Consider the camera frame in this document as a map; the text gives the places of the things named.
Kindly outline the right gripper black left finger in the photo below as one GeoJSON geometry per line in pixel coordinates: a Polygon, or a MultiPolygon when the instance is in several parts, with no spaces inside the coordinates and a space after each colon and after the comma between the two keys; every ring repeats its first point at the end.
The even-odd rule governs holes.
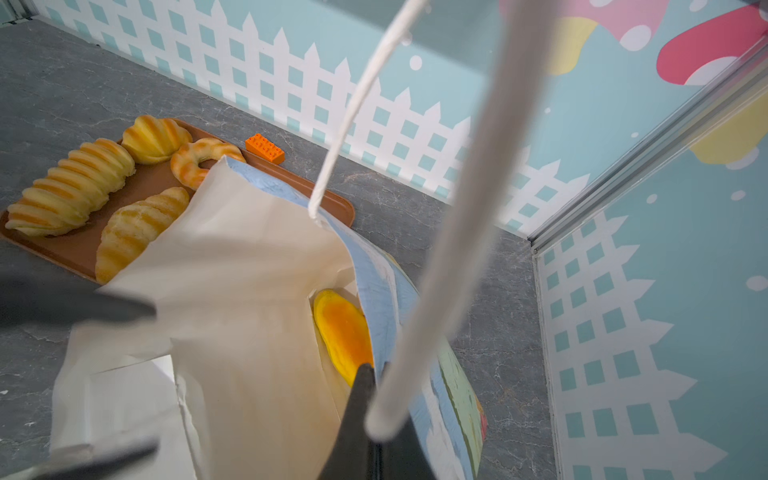
{"type": "Polygon", "coordinates": [[[1,275],[1,326],[72,326],[86,320],[128,323],[156,316],[151,302],[60,282],[1,275]]]}

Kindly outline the ridged long fake bread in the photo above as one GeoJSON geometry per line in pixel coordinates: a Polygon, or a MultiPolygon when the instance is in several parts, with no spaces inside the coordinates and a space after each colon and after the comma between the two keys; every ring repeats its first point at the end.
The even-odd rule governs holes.
{"type": "Polygon", "coordinates": [[[5,227],[29,237],[59,236],[84,226],[136,172],[129,152],[100,138],[86,142],[33,181],[8,208],[5,227]]]}

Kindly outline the small yellow fake bread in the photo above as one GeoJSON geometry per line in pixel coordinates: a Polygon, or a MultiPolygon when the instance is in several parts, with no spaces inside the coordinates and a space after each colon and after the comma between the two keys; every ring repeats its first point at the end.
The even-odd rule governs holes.
{"type": "Polygon", "coordinates": [[[105,285],[138,258],[187,208],[190,196],[172,187],[118,209],[108,220],[96,251],[95,278],[105,285]]]}

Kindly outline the white paper bag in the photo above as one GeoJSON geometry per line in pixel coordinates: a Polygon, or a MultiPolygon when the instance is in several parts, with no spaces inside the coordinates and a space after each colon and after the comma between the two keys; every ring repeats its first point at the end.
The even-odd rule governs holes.
{"type": "Polygon", "coordinates": [[[339,458],[370,450],[398,479],[471,479],[476,395],[449,347],[495,239],[494,224],[544,83],[560,5],[518,1],[491,93],[420,284],[380,248],[283,181],[218,162],[183,214],[107,286],[152,302],[152,320],[75,326],[53,394],[51,446],[159,436],[126,479],[314,479],[354,397],[311,303],[334,290],[365,316],[374,390],[339,458]]]}

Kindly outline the yellow round fake bun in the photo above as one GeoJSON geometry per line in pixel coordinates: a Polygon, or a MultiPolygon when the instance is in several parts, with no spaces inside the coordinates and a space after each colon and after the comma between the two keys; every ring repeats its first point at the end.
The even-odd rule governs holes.
{"type": "Polygon", "coordinates": [[[141,115],[123,132],[121,145],[138,164],[154,165],[168,161],[190,142],[190,132],[175,120],[141,115]]]}

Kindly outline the twisted ring fake bread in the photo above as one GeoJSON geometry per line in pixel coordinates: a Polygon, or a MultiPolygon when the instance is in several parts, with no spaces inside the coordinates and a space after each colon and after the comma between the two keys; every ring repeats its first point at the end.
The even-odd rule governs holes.
{"type": "Polygon", "coordinates": [[[216,138],[206,137],[183,145],[170,159],[170,168],[174,177],[185,187],[197,190],[205,180],[209,170],[202,167],[208,161],[219,161],[229,157],[245,163],[240,149],[216,138]]]}

